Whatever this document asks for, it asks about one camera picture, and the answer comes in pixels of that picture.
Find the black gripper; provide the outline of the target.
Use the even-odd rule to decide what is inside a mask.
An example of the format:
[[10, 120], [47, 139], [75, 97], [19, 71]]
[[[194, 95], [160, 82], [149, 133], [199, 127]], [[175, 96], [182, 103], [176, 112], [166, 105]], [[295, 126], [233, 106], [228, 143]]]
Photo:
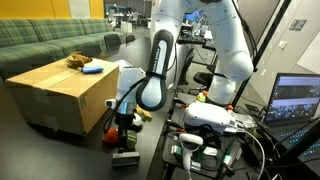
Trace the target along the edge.
[[129, 151], [135, 150], [135, 145], [137, 143], [137, 134], [133, 130], [128, 130], [133, 123], [134, 115], [133, 114], [120, 114], [117, 113], [115, 117], [115, 123], [118, 125], [118, 143], [117, 143], [117, 152], [118, 154], [124, 153], [125, 150], [125, 140], [127, 137], [127, 148]]

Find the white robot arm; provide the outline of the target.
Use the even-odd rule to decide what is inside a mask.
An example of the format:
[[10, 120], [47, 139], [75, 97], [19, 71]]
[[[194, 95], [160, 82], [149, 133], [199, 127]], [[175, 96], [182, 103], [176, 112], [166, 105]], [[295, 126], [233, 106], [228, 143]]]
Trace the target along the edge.
[[116, 104], [120, 154], [128, 151], [127, 131], [139, 106], [156, 111], [166, 102], [167, 72], [173, 64], [172, 51], [179, 42], [183, 18], [201, 10], [207, 17], [214, 49], [218, 55], [217, 73], [212, 76], [206, 103], [193, 103], [188, 110], [196, 115], [187, 120], [191, 127], [206, 125], [217, 133], [232, 132], [236, 126], [222, 107], [235, 85], [253, 73], [253, 63], [243, 34], [235, 0], [157, 0], [151, 15], [151, 54], [148, 68], [124, 67], [119, 71]]

